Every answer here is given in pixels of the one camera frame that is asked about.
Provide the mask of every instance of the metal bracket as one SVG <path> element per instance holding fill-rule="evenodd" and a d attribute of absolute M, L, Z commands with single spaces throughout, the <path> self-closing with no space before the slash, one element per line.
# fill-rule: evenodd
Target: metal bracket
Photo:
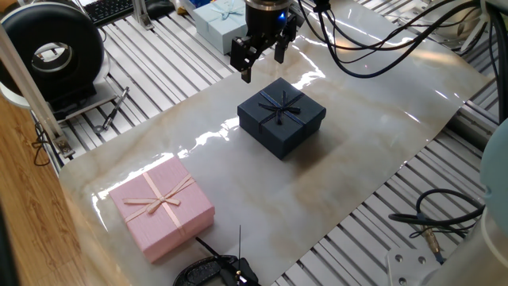
<path fill-rule="evenodd" d="M 76 151 L 74 151 L 69 145 L 67 138 L 64 136 L 56 138 L 53 142 L 64 158 L 68 158 L 76 153 Z"/>
<path fill-rule="evenodd" d="M 388 285 L 425 285 L 431 273 L 440 268 L 430 250 L 392 249 L 387 254 Z"/>
<path fill-rule="evenodd" d="M 133 0 L 134 6 L 134 19 L 145 29 L 153 29 L 152 20 L 148 16 L 148 11 L 146 10 L 146 3 L 144 0 Z"/>

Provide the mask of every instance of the dark blue ribbon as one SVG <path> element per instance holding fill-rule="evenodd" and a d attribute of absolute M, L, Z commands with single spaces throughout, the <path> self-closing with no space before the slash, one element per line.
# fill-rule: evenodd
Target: dark blue ribbon
<path fill-rule="evenodd" d="M 261 120 L 260 122 L 260 133 L 261 133 L 261 126 L 272 120 L 276 117 L 277 124 L 282 125 L 283 124 L 283 114 L 285 114 L 288 118 L 291 118 L 294 122 L 298 123 L 301 126 L 304 126 L 305 123 L 300 120 L 300 118 L 297 118 L 293 114 L 300 114 L 300 109 L 298 107 L 292 107 L 292 105 L 297 102 L 299 99 L 303 97 L 303 93 L 300 92 L 298 96 L 296 96 L 291 101 L 287 101 L 287 95 L 286 92 L 283 91 L 283 101 L 282 104 L 279 104 L 275 99 L 273 99 L 270 95 L 268 95 L 264 91 L 260 91 L 260 94 L 267 100 L 271 105 L 258 103 L 261 107 L 267 110 L 273 111 L 272 114 L 268 115 L 265 119 Z"/>

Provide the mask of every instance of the cable bundle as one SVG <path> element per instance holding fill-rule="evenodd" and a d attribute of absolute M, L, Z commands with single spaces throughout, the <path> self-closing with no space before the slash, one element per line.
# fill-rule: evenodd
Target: cable bundle
<path fill-rule="evenodd" d="M 413 20 L 409 21 L 407 24 L 405 24 L 405 25 L 395 29 L 384 40 L 382 40 L 380 42 L 377 42 L 375 44 L 363 44 L 363 43 L 360 43 L 359 41 L 356 41 L 355 39 L 352 39 L 349 35 L 347 35 L 337 25 L 337 23 L 335 22 L 335 15 L 333 15 L 333 11 L 330 9 L 329 2 L 327 2 L 327 1 L 316 1 L 317 5 L 316 5 L 316 7 L 314 7 L 314 12 L 317 13 L 318 18 L 319 18 L 319 22 L 320 22 L 320 26 L 321 26 L 322 35 L 320 35 L 314 29 L 314 27 L 310 24 L 309 18 L 307 17 L 307 15 L 305 13 L 305 10 L 303 9 L 302 0 L 298 0 L 298 4 L 300 5 L 300 9 L 301 9 L 301 11 L 303 13 L 303 17 L 305 18 L 305 21 L 306 21 L 307 25 L 309 25 L 312 33 L 321 42 L 326 44 L 326 46 L 328 47 L 328 50 L 330 52 L 330 55 L 332 56 L 333 61 L 335 62 L 335 64 L 343 72 L 345 72 L 346 74 L 348 74 L 350 76 L 354 76 L 354 77 L 360 78 L 360 79 L 370 79 L 370 78 L 374 78 L 374 77 L 376 77 L 378 75 L 382 75 L 383 73 L 390 71 L 393 67 L 395 67 L 397 64 L 402 62 L 405 58 L 408 57 L 409 54 L 412 53 L 413 50 L 415 50 L 415 48 L 417 46 L 419 46 L 419 44 L 421 42 L 423 42 L 423 40 L 425 38 L 427 38 L 436 29 L 442 28 L 442 27 L 450 27 L 450 26 L 454 26 L 454 25 L 460 25 L 461 23 L 463 23 L 465 21 L 468 21 L 468 16 L 473 11 L 475 11 L 475 10 L 480 8 L 480 2 L 479 2 L 479 0 L 472 0 L 470 2 L 465 2 L 463 4 L 460 4 L 460 5 L 456 6 L 456 7 L 454 7 L 453 9 L 448 11 L 445 15 L 443 15 L 443 17 L 439 18 L 437 21 L 435 21 L 431 25 L 417 25 L 417 24 L 414 24 L 414 22 L 420 20 L 425 15 L 427 15 L 427 14 L 433 12 L 434 10 L 436 10 L 436 9 L 438 9 L 438 8 L 444 6 L 444 5 L 447 5 L 447 4 L 449 4 L 449 3 L 453 2 L 453 1 L 455 1 L 455 0 L 445 0 L 443 2 L 440 2 L 440 3 L 436 4 L 435 6 L 432 6 L 432 7 L 428 8 L 427 10 L 425 10 L 424 12 L 422 12 L 421 14 L 416 16 Z M 469 11 L 465 15 L 465 17 L 462 18 L 461 21 L 458 21 L 457 23 L 447 23 L 446 22 L 450 17 L 452 17 L 453 15 L 459 13 L 462 10 L 469 10 Z M 496 30 L 496 34 L 498 35 L 499 70 L 497 70 L 497 68 L 495 67 L 495 74 L 496 74 L 496 79 L 498 80 L 499 117 L 500 117 L 499 123 L 501 123 L 501 122 L 503 122 L 506 119 L 506 117 L 508 117 L 508 99 L 506 99 L 506 96 L 508 96 L 507 95 L 507 93 L 508 93 L 508 90 L 507 90 L 508 89 L 508 86 L 507 86 L 507 84 L 508 84 L 508 73 L 507 73 L 507 70 L 506 70 L 508 68 L 508 56 L 506 55 L 506 49 L 508 48 L 508 36 L 506 35 L 506 28 L 504 26 L 504 22 L 502 20 L 501 13 L 498 10 L 496 10 L 493 6 L 490 6 L 490 5 L 488 6 L 487 10 L 488 10 L 488 13 L 491 16 L 491 29 L 495 29 Z M 328 21 L 333 26 L 333 38 L 335 38 L 335 33 L 338 32 L 341 36 L 343 36 L 346 40 L 348 40 L 351 43 L 353 43 L 356 47 L 340 46 L 338 44 L 334 44 L 335 41 L 333 41 L 333 43 L 332 43 L 330 41 L 329 37 L 327 36 L 326 27 L 325 27 L 325 17 L 328 19 Z M 419 27 L 425 26 L 425 27 L 428 27 L 428 28 L 423 33 L 417 35 L 413 40 L 407 41 L 404 44 L 397 45 L 397 46 L 394 46 L 394 47 L 383 47 L 391 38 L 395 37 L 401 31 L 403 31 L 404 29 L 407 29 L 407 28 L 409 28 L 411 26 L 419 26 Z M 487 27 L 487 24 L 485 24 L 481 28 L 480 33 L 477 34 L 477 36 L 473 39 L 473 41 L 466 48 L 466 50 L 464 51 L 463 54 L 471 51 L 474 48 L 474 46 L 479 42 L 480 37 L 481 37 L 481 35 L 482 35 L 482 33 L 483 33 L 483 31 L 485 30 L 486 27 Z M 371 74 L 358 74 L 358 73 L 355 73 L 354 71 L 350 71 L 349 69 L 347 69 L 345 67 L 345 64 L 351 64 L 351 63 L 354 63 L 354 62 L 356 62 L 358 60 L 362 60 L 363 58 L 365 58 L 367 56 L 370 56 L 374 52 L 378 52 L 378 51 L 394 51 L 394 50 L 399 50 L 401 48 L 408 48 L 408 49 L 397 60 L 395 60 L 393 63 L 387 65 L 385 68 L 383 68 L 383 69 L 381 69 L 381 70 L 379 70 L 377 72 L 374 72 L 374 73 L 371 73 Z M 342 50 L 349 50 L 349 51 L 370 50 L 371 52 L 369 52 L 368 54 L 366 54 L 364 56 L 361 56 L 360 58 L 355 59 L 355 60 L 343 61 L 339 57 L 339 53 L 337 52 L 338 49 L 339 50 L 341 50 L 341 49 Z M 493 55 L 491 55 L 491 59 L 493 61 L 493 64 L 495 64 L 494 63 L 494 57 L 493 57 Z"/>

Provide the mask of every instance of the black tool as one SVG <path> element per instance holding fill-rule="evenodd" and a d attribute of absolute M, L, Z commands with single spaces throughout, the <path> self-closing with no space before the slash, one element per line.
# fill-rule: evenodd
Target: black tool
<path fill-rule="evenodd" d="M 226 286 L 260 286 L 245 258 L 239 260 L 238 257 L 220 255 L 201 238 L 196 240 L 213 256 L 188 266 L 176 277 L 173 286 L 204 286 L 215 277 L 222 278 Z"/>
<path fill-rule="evenodd" d="M 102 124 L 102 126 L 94 126 L 94 132 L 96 134 L 100 134 L 102 131 L 107 131 L 109 129 L 111 122 L 113 122 L 114 117 L 117 116 L 117 112 L 120 109 L 121 103 L 124 102 L 128 93 L 129 87 L 126 87 L 124 89 L 124 92 L 121 94 L 121 97 L 117 102 L 117 105 L 113 108 L 113 111 L 111 111 L 110 115 L 108 115 L 108 117 L 104 121 L 104 124 Z"/>

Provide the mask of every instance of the black cable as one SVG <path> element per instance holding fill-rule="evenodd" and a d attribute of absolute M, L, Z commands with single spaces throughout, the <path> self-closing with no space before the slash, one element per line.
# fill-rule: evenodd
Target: black cable
<path fill-rule="evenodd" d="M 506 26 L 502 19 L 501 13 L 492 5 L 487 5 L 487 11 L 491 16 L 491 23 L 494 26 L 496 36 L 498 38 L 498 99 L 499 99 L 499 124 L 508 117 L 508 35 L 506 34 Z"/>
<path fill-rule="evenodd" d="M 421 213 L 421 202 L 423 201 L 424 198 L 426 198 L 429 195 L 436 194 L 436 193 L 447 194 L 447 195 L 454 195 L 454 196 L 456 196 L 458 198 L 463 199 L 464 201 L 466 201 L 467 203 L 471 204 L 473 207 L 476 207 L 477 209 L 483 207 L 483 205 L 481 203 L 478 203 L 477 201 L 475 201 L 471 197 L 468 197 L 468 196 L 464 195 L 461 192 L 452 191 L 452 190 L 444 189 L 444 188 L 437 188 L 437 189 L 433 189 L 433 190 L 430 190 L 430 191 L 426 191 L 426 192 L 424 192 L 423 194 L 420 195 L 420 197 L 416 201 L 416 212 L 417 213 Z"/>
<path fill-rule="evenodd" d="M 399 34 L 401 31 L 403 31 L 404 29 L 406 29 L 407 27 L 411 26 L 414 22 L 418 21 L 420 18 L 424 17 L 426 14 L 436 10 L 437 8 L 443 6 L 443 5 L 446 5 L 446 4 L 449 4 L 450 2 L 453 2 L 455 0 L 445 0 L 443 2 L 440 2 L 438 4 L 436 4 L 435 6 L 432 6 L 430 8 L 428 8 L 427 10 L 425 10 L 423 13 L 419 14 L 418 16 L 416 16 L 413 20 L 409 21 L 408 23 L 406 23 L 405 25 L 401 26 L 401 27 L 398 27 L 391 35 L 389 35 L 386 39 L 384 39 L 383 41 L 380 41 L 376 44 L 372 44 L 370 47 L 371 48 L 375 48 L 383 43 L 386 43 L 387 41 L 389 41 L 392 37 L 394 37 L 395 35 Z M 309 21 L 309 18 L 307 17 L 306 13 L 305 13 L 305 10 L 303 9 L 303 4 L 302 4 L 302 0 L 298 0 L 298 4 L 300 6 L 300 10 L 302 11 L 302 14 L 303 14 L 303 18 L 305 19 L 307 25 L 309 26 L 310 30 L 312 31 L 312 33 L 314 34 L 314 36 L 316 36 L 317 39 L 319 39 L 321 42 L 325 42 L 325 39 L 320 36 L 318 34 L 318 32 L 316 32 L 316 30 L 314 29 L 314 27 L 310 24 L 310 21 Z M 392 49 L 389 49 L 389 50 L 395 50 L 395 49 L 399 49 L 399 48 L 405 48 L 407 47 L 408 45 L 414 43 L 418 37 L 415 37 L 413 40 L 409 41 L 409 42 L 406 42 L 405 44 L 401 45 L 401 46 L 397 46 L 397 47 L 393 47 Z M 340 46 L 340 45 L 337 45 L 337 44 L 333 44 L 333 46 L 335 48 L 341 48 L 341 49 L 345 49 L 345 50 L 350 50 L 350 51 L 360 51 L 360 50 L 365 50 L 367 48 L 351 48 L 351 47 L 345 47 L 345 46 Z"/>
<path fill-rule="evenodd" d="M 438 229 L 438 230 L 433 230 L 434 233 L 457 234 L 457 235 L 460 235 L 462 238 L 465 238 L 465 234 L 468 234 L 467 230 L 473 228 L 474 226 L 475 226 L 475 223 L 473 223 L 470 226 L 466 226 L 466 227 L 462 227 L 462 228 L 458 228 L 458 229 L 451 228 L 451 230 L 449 230 L 449 229 L 443 229 L 443 228 L 441 228 L 439 226 L 428 226 L 428 227 L 424 228 L 423 230 L 419 230 L 419 231 L 413 232 L 412 234 L 410 234 L 409 238 L 417 238 L 420 235 L 422 235 L 424 232 L 426 232 L 427 230 L 431 230 L 431 229 L 434 229 L 434 228 Z"/>
<path fill-rule="evenodd" d="M 332 14 L 332 17 L 333 17 L 333 22 L 335 22 L 335 14 L 333 13 L 333 11 L 332 11 L 332 10 L 330 10 L 330 13 Z M 336 29 L 335 29 L 335 27 L 333 27 L 333 39 L 335 39 L 335 31 L 336 31 Z M 393 33 L 396 33 L 396 32 L 397 32 L 397 29 L 393 30 L 393 31 L 390 33 L 390 35 L 388 35 L 388 36 L 391 36 Z M 357 62 L 357 61 L 359 61 L 359 60 L 362 60 L 362 59 L 364 59 L 364 58 L 366 58 L 366 57 L 370 56 L 371 54 L 373 54 L 373 53 L 377 52 L 377 50 L 373 50 L 373 51 L 371 51 L 371 52 L 369 52 L 369 53 L 367 53 L 367 54 L 365 54 L 365 55 L 363 55 L 363 56 L 361 56 L 361 57 L 359 57 L 359 58 L 357 58 L 357 59 L 355 59 L 355 60 L 350 60 L 350 61 L 345 61 L 345 60 L 341 60 L 341 59 L 339 59 L 339 58 L 338 58 L 338 55 L 337 55 L 337 46 L 334 48 L 334 52 L 335 52 L 335 56 L 337 57 L 337 59 L 338 59 L 341 63 L 343 63 L 343 64 L 352 64 L 352 63 L 355 63 L 355 62 Z"/>
<path fill-rule="evenodd" d="M 494 29 L 494 24 L 492 24 L 491 21 L 491 27 L 489 28 L 489 54 L 491 56 L 491 62 L 492 62 L 492 68 L 494 69 L 494 75 L 496 82 L 499 81 L 499 74 L 498 74 L 498 68 L 495 66 L 495 59 L 494 59 L 494 51 L 492 50 L 492 30 Z"/>
<path fill-rule="evenodd" d="M 477 4 L 477 5 L 473 6 L 473 7 L 477 7 L 477 6 L 479 6 L 479 3 L 478 3 L 478 1 L 477 1 L 477 0 L 472 0 L 471 2 L 474 2 L 474 3 L 476 3 L 476 4 Z M 421 13 L 420 15 L 418 15 L 419 17 L 417 16 L 417 17 L 415 17 L 413 20 L 409 21 L 407 24 L 405 24 L 404 26 L 402 26 L 403 28 L 402 28 L 402 27 L 399 27 L 398 29 L 400 29 L 400 31 L 402 31 L 403 29 L 406 29 L 407 27 L 411 26 L 411 25 L 412 25 L 415 21 L 417 21 L 420 17 L 423 17 L 422 15 L 424 15 L 424 16 L 425 16 L 426 14 L 428 14 L 428 13 L 432 12 L 433 10 L 435 10 L 435 6 L 433 6 L 433 7 L 429 8 L 429 9 L 427 9 L 426 11 L 424 11 L 424 13 Z M 326 14 L 326 16 L 328 17 L 328 19 L 331 21 L 330 16 L 327 14 L 327 12 L 325 12 L 325 14 Z M 442 21 L 439 25 L 435 25 L 436 23 L 434 23 L 434 24 L 430 25 L 430 26 L 429 26 L 429 28 L 428 28 L 428 29 L 427 29 L 424 33 L 428 32 L 428 30 L 429 30 L 429 29 L 431 29 L 431 28 L 432 28 L 432 31 L 431 31 L 431 32 L 433 32 L 436 28 L 440 27 L 440 26 L 441 26 L 441 24 L 442 24 L 443 22 L 444 22 L 444 21 Z M 422 39 L 422 38 L 423 38 L 423 39 L 427 38 L 427 36 L 422 37 L 422 36 L 421 36 L 421 34 L 420 34 L 420 35 L 416 36 L 413 40 L 411 40 L 411 41 L 407 41 L 406 43 L 401 44 L 401 45 L 398 45 L 398 46 L 395 46 L 395 47 L 389 47 L 389 48 L 376 48 L 378 45 L 380 45 L 380 43 L 385 43 L 385 42 L 387 42 L 387 41 L 388 41 L 388 40 L 390 40 L 392 37 L 394 37 L 396 34 L 400 33 L 400 31 L 398 31 L 396 34 L 391 34 L 389 37 L 387 37 L 387 39 L 385 39 L 385 40 L 383 40 L 383 41 L 381 41 L 381 42 L 379 42 L 379 43 L 377 43 L 377 44 L 374 44 L 374 45 L 365 45 L 365 44 L 360 43 L 359 41 L 356 41 L 356 40 L 352 39 L 350 36 L 348 36 L 346 33 L 344 33 L 344 32 L 341 30 L 341 28 L 339 28 L 339 27 L 338 27 L 337 23 L 335 23 L 335 22 L 334 22 L 334 23 L 333 23 L 333 26 L 337 29 L 337 31 L 339 32 L 339 34 L 340 34 L 340 35 L 342 35 L 342 36 L 343 36 L 344 38 L 346 38 L 347 40 L 351 41 L 353 44 L 356 44 L 356 45 L 358 45 L 358 46 L 359 46 L 359 47 L 361 47 L 361 48 L 369 48 L 369 49 L 375 49 L 375 50 L 379 50 L 379 51 L 394 51 L 394 50 L 397 50 L 397 49 L 400 49 L 400 48 L 405 48 L 405 47 L 407 47 L 407 46 L 409 46 L 409 45 L 411 45 L 411 44 L 413 44 L 413 43 L 415 43 L 415 42 L 419 41 L 419 40 L 420 40 L 420 39 Z"/>
<path fill-rule="evenodd" d="M 478 8 L 474 8 L 474 9 L 470 10 L 470 11 L 469 11 L 469 12 L 468 12 L 468 13 L 467 13 L 464 17 L 462 17 L 462 19 L 460 19 L 460 21 L 458 21 L 458 22 L 456 22 L 456 23 L 452 23 L 452 24 L 449 24 L 449 25 L 440 25 L 439 27 L 440 27 L 440 28 L 442 28 L 442 27 L 451 27 L 451 26 L 454 26 L 454 25 L 458 25 L 458 24 L 460 24 L 460 23 L 464 22 L 464 21 L 466 20 L 466 18 L 467 18 L 467 17 L 468 17 L 468 16 L 469 16 L 469 15 L 470 15 L 473 11 L 475 11 L 475 10 L 477 10 L 477 9 L 478 9 Z M 335 14 L 333 13 L 333 11 L 332 11 L 332 10 L 330 10 L 330 13 L 332 14 L 332 17 L 333 17 L 333 22 L 332 22 L 332 25 L 333 25 L 333 23 L 335 23 Z M 423 27 L 423 26 L 426 26 L 426 27 L 430 27 L 431 25 L 412 25 L 412 26 L 422 26 L 422 27 Z M 463 55 L 467 54 L 468 52 L 470 52 L 470 51 L 471 51 L 471 50 L 472 50 L 472 49 L 473 49 L 473 48 L 474 48 L 474 47 L 478 44 L 478 42 L 479 42 L 479 40 L 481 39 L 481 36 L 482 36 L 483 31 L 485 30 L 485 27 L 486 27 L 486 26 L 487 26 L 487 24 L 485 24 L 485 25 L 481 28 L 481 30 L 479 31 L 479 33 L 475 36 L 475 38 L 473 39 L 473 41 L 469 44 L 468 48 L 466 48 L 466 50 L 464 50 L 464 52 L 463 52 L 462 54 L 460 54 L 460 56 L 463 56 Z M 399 29 L 400 29 L 400 28 L 402 28 L 402 27 L 399 27 L 399 28 L 397 28 L 397 29 L 393 30 L 393 31 L 392 31 L 392 32 L 391 32 L 391 33 L 390 33 L 387 37 L 391 37 L 392 35 L 397 34 L 397 33 L 399 32 Z M 336 26 L 334 25 L 334 26 L 333 26 L 333 38 L 334 38 L 334 39 L 335 39 L 335 31 L 336 31 L 336 30 L 337 30 L 337 29 L 336 29 Z M 337 47 L 334 49 L 335 56 L 337 56 L 337 59 L 338 59 L 341 63 L 343 63 L 343 64 L 352 64 L 352 63 L 355 63 L 355 62 L 357 62 L 357 61 L 359 61 L 359 60 L 362 60 L 362 59 L 366 58 L 367 56 L 370 56 L 371 54 L 373 54 L 373 53 L 375 53 L 375 52 L 377 52 L 377 51 L 379 51 L 379 49 L 373 50 L 372 52 L 369 52 L 368 54 L 366 54 L 366 55 L 364 55 L 364 56 L 361 56 L 361 57 L 359 57 L 359 58 L 357 58 L 357 59 L 355 59 L 355 60 L 344 61 L 344 60 L 338 59 L 338 55 L 337 55 Z"/>
<path fill-rule="evenodd" d="M 330 55 L 332 55 L 332 58 L 333 60 L 335 61 L 335 63 L 337 64 L 337 66 L 343 71 L 345 72 L 346 74 L 350 75 L 350 76 L 354 76 L 356 78 L 360 78 L 360 79 L 370 79 L 370 78 L 373 78 L 373 77 L 376 77 L 378 75 L 382 75 L 383 73 L 385 72 L 388 72 L 389 70 L 391 70 L 394 66 L 396 66 L 397 64 L 399 64 L 401 61 L 403 61 L 406 57 L 408 57 L 408 55 L 410 53 L 412 53 L 413 50 L 415 50 L 415 48 L 421 43 L 423 42 L 423 40 L 425 38 L 427 38 L 427 36 L 429 34 L 431 34 L 431 32 L 433 30 L 436 29 L 437 26 L 441 25 L 443 22 L 445 22 L 447 19 L 449 19 L 451 16 L 453 16 L 454 14 L 460 12 L 461 10 L 464 10 L 464 9 L 467 9 L 467 8 L 472 8 L 472 7 L 476 7 L 479 3 L 478 2 L 465 2 L 463 4 L 460 4 L 458 5 L 457 7 L 453 8 L 452 10 L 448 11 L 442 18 L 438 19 L 431 27 L 429 27 L 428 29 L 425 30 L 425 32 L 423 32 L 420 36 L 418 36 L 418 40 L 414 42 L 414 44 L 409 47 L 397 60 L 395 60 L 393 63 L 389 64 L 387 67 L 381 69 L 380 71 L 378 72 L 375 72 L 375 73 L 372 73 L 372 74 L 367 74 L 367 75 L 361 75 L 361 74 L 357 74 L 355 72 L 352 72 L 352 71 L 349 71 L 345 66 L 342 65 L 342 63 L 339 61 L 338 57 L 334 55 L 334 52 L 333 52 L 333 48 L 332 48 L 332 45 L 330 44 L 329 42 L 329 38 L 328 37 L 325 37 L 325 43 L 326 45 L 328 46 L 328 49 L 329 49 L 329 52 L 330 52 Z M 326 35 L 326 27 L 325 27 L 325 22 L 323 20 L 323 16 L 322 16 L 322 13 L 319 13 L 319 20 L 320 20 L 320 23 L 321 23 L 321 31 L 323 32 L 324 35 Z"/>
<path fill-rule="evenodd" d="M 448 27 L 453 27 L 454 25 L 460 25 L 467 20 L 469 15 L 471 15 L 471 13 L 475 12 L 478 9 L 479 8 L 473 8 L 464 17 L 462 17 L 462 19 L 460 19 L 459 21 L 452 23 L 452 24 L 440 25 L 439 28 L 448 28 Z M 411 27 L 430 27 L 431 25 L 432 24 L 413 24 L 413 25 L 411 25 Z"/>
<path fill-rule="evenodd" d="M 476 202 L 474 199 L 471 199 L 470 197 L 458 192 L 458 191 L 451 191 L 447 189 L 435 189 L 431 191 L 426 191 L 425 193 L 421 194 L 416 202 L 416 211 L 418 214 L 421 214 L 421 201 L 427 197 L 428 195 L 432 195 L 435 193 L 441 193 L 441 194 L 448 194 L 448 195 L 454 195 L 456 197 L 459 197 L 463 200 L 465 200 L 467 203 L 470 203 L 472 206 L 476 207 L 477 210 L 473 211 L 472 213 L 463 215 L 459 218 L 452 218 L 452 219 L 446 219 L 441 221 L 436 221 L 431 218 L 420 219 L 417 215 L 411 215 L 411 214 L 390 214 L 388 216 L 389 219 L 394 220 L 396 222 L 404 222 L 414 225 L 421 225 L 421 226 L 441 226 L 441 227 L 448 227 L 454 224 L 459 224 L 462 222 L 466 222 L 468 220 L 474 219 L 478 216 L 480 216 L 483 213 L 483 209 L 485 208 L 484 205 Z"/>
<path fill-rule="evenodd" d="M 44 139 L 44 133 L 42 127 L 40 127 L 40 123 L 35 124 L 35 129 L 36 133 L 38 133 L 39 135 L 37 136 L 36 141 L 32 143 L 32 148 L 37 149 L 37 151 L 35 152 L 35 157 L 33 158 L 33 164 L 36 165 L 37 167 L 42 167 L 49 164 L 50 163 L 49 160 L 47 162 L 39 164 L 37 163 L 37 158 L 39 157 L 40 150 L 44 147 L 44 144 L 49 144 L 49 141 L 46 141 Z"/>
<path fill-rule="evenodd" d="M 58 152 L 56 151 L 54 144 L 51 141 L 46 140 L 46 139 L 49 139 L 48 132 L 46 132 L 46 130 L 44 130 L 42 128 L 42 125 L 40 124 L 40 122 L 37 122 L 35 124 L 35 129 L 36 129 L 37 139 L 35 142 L 32 143 L 32 147 L 37 149 L 37 151 L 35 153 L 35 157 L 33 158 L 33 164 L 35 164 L 37 167 L 42 167 L 42 166 L 45 166 L 50 163 L 49 160 L 48 160 L 48 162 L 44 162 L 43 164 L 37 163 L 37 158 L 39 157 L 40 150 L 44 148 L 44 144 L 48 144 L 50 146 L 53 154 L 55 154 L 58 165 L 62 168 L 64 166 L 64 162 L 62 161 L 62 159 L 60 159 L 60 156 L 58 155 Z"/>

